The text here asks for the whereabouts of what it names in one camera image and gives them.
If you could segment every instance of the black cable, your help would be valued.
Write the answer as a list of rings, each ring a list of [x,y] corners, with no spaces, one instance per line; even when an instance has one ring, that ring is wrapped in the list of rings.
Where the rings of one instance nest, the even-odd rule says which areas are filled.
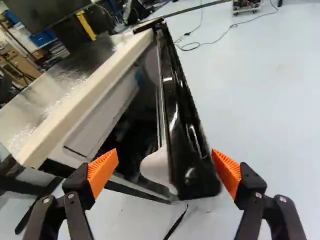
[[[176,230],[176,228],[179,226],[179,224],[181,223],[182,219],[184,218],[187,210],[188,210],[189,205],[186,205],[186,208],[184,210],[184,212],[180,215],[180,217],[175,221],[175,223],[173,224],[173,226],[170,228],[170,230],[168,231],[168,233],[165,235],[163,240],[168,240],[170,238],[170,236],[174,233],[174,231]]]
[[[186,32],[185,34],[183,34],[181,37],[179,37],[177,40],[174,41],[174,43],[179,42],[184,36],[190,36],[190,34],[192,34],[194,31],[196,31],[197,29],[199,29],[201,27],[202,24],[202,20],[204,19],[204,9],[201,8],[201,17],[200,17],[200,22],[198,24],[197,27],[195,27],[193,30]]]
[[[185,33],[184,35],[182,35],[181,37],[179,37],[176,41],[174,41],[174,45],[175,45],[178,49],[180,49],[181,51],[188,52],[188,51],[192,51],[192,50],[194,50],[194,49],[197,49],[197,48],[199,48],[199,47],[201,47],[201,46],[203,46],[203,45],[215,44],[216,42],[220,41],[220,40],[230,31],[230,29],[236,28],[236,27],[238,27],[240,24],[246,24],[246,23],[252,22],[252,21],[254,21],[254,20],[256,20],[256,19],[259,19],[259,18],[261,18],[261,17],[267,16],[267,15],[271,15],[271,14],[276,14],[276,13],[279,11],[279,9],[275,7],[275,5],[272,3],[272,0],[269,0],[269,1],[270,1],[271,6],[275,9],[275,11],[273,11],[273,12],[268,12],[268,13],[265,13],[265,14],[262,14],[262,15],[259,15],[259,16],[256,16],[256,17],[254,17],[254,18],[252,18],[252,19],[250,19],[250,20],[247,20],[247,21],[241,21],[241,22],[237,22],[237,23],[231,24],[231,25],[227,28],[227,30],[226,30],[217,40],[214,40],[214,41],[211,41],[211,42],[204,42],[204,43],[200,43],[200,42],[198,42],[198,41],[194,41],[194,42],[190,42],[190,43],[184,44],[184,45],[182,45],[182,46],[179,46],[177,43],[181,40],[181,38],[183,38],[184,36],[189,36],[189,35],[190,35],[190,34],[188,34],[188,32],[187,32],[187,33]]]

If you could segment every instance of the orange clamp jaw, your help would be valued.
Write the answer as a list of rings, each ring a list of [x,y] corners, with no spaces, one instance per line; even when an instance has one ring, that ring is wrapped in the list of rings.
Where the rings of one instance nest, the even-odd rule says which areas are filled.
[[[90,183],[94,199],[97,199],[102,189],[104,189],[118,163],[116,149],[108,151],[106,154],[89,163],[86,179]]]
[[[241,181],[240,164],[215,149],[212,149],[212,160],[223,185],[235,199]]]

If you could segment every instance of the reflective foil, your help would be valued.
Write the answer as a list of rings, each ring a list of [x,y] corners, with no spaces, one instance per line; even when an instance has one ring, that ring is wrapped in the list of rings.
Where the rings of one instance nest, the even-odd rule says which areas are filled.
[[[127,41],[109,36],[83,45],[42,74],[0,110],[0,142],[15,156],[50,113],[86,86],[90,75]]]

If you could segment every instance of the workshop floor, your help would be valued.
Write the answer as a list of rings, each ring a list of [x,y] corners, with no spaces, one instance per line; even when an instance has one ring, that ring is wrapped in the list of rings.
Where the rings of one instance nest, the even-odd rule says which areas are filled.
[[[194,2],[171,2],[156,14]],[[232,17],[231,9],[230,2],[203,8],[201,27],[183,43],[214,41],[230,24],[274,10],[267,0],[256,15]],[[268,195],[291,197],[308,240],[319,239],[319,12],[320,3],[284,0],[278,13],[241,24],[215,44],[178,50],[210,146],[251,165],[268,183]],[[173,39],[196,27],[200,16],[195,10],[168,18]],[[192,207],[170,239],[233,239],[242,213],[225,189],[212,203],[210,213]],[[184,209],[104,190],[87,215],[97,240],[162,240]],[[4,214],[1,236],[21,239]],[[64,225],[59,240],[66,239]],[[259,239],[271,239],[265,223]]]

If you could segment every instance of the electrical wire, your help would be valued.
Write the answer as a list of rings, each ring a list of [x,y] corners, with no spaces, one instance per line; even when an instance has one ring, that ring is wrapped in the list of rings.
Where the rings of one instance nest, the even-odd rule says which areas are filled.
[[[112,19],[114,25],[117,25],[116,21],[114,20],[114,18],[111,16],[109,11],[105,7],[99,5],[99,4],[95,3],[95,2],[93,2],[93,4],[96,5],[97,7],[101,8],[101,9],[103,9],[109,15],[109,17]]]
[[[139,20],[140,18],[139,18],[139,14],[138,14],[138,11],[137,11],[137,9],[135,9],[134,7],[132,8],[133,10],[135,10],[135,13],[136,13],[136,17],[137,17],[137,19]]]
[[[189,33],[193,33],[195,30],[197,30],[198,28],[200,28],[201,23],[202,23],[202,18],[201,18],[201,21],[200,21],[200,24],[199,24],[200,26],[197,27],[195,30],[192,30],[191,32],[185,33],[184,35],[182,35],[181,37],[179,37],[176,41],[173,41],[173,42],[174,42],[174,45],[175,45],[178,49],[180,49],[181,51],[188,52],[188,51],[192,51],[192,50],[194,50],[194,49],[197,49],[197,48],[199,48],[199,47],[201,47],[201,46],[203,46],[203,45],[215,44],[216,42],[219,42],[219,41],[230,31],[230,29],[232,29],[232,28],[236,28],[236,27],[238,27],[238,26],[241,25],[241,24],[250,23],[250,22],[252,22],[252,21],[254,21],[254,20],[256,20],[256,19],[262,18],[262,17],[264,17],[264,16],[276,14],[276,13],[279,11],[279,9],[275,7],[275,5],[272,3],[272,0],[269,0],[269,1],[270,1],[271,6],[275,9],[275,11],[268,12],[268,13],[265,13],[265,14],[262,14],[262,15],[259,15],[259,16],[256,16],[256,17],[254,17],[254,18],[252,18],[252,19],[250,19],[250,20],[240,21],[240,22],[231,24],[231,25],[227,28],[227,30],[226,30],[218,39],[216,39],[216,40],[214,40],[214,41],[204,42],[204,43],[200,43],[200,42],[198,42],[198,41],[195,41],[195,42],[190,42],[190,43],[187,43],[187,44],[184,44],[184,45],[178,45],[178,44],[177,44],[177,43],[181,42],[181,40],[182,40],[182,38],[183,38],[184,36],[189,36],[189,35],[190,35]]]
[[[192,34],[194,31],[196,31],[197,29],[199,29],[201,27],[202,24],[202,20],[204,19],[204,8],[201,8],[201,16],[200,16],[200,21],[197,27],[195,27],[193,30],[186,32],[185,34],[183,34],[181,37],[179,37],[177,40],[174,41],[174,43],[178,43],[180,42],[185,36],[190,36],[190,34]]]

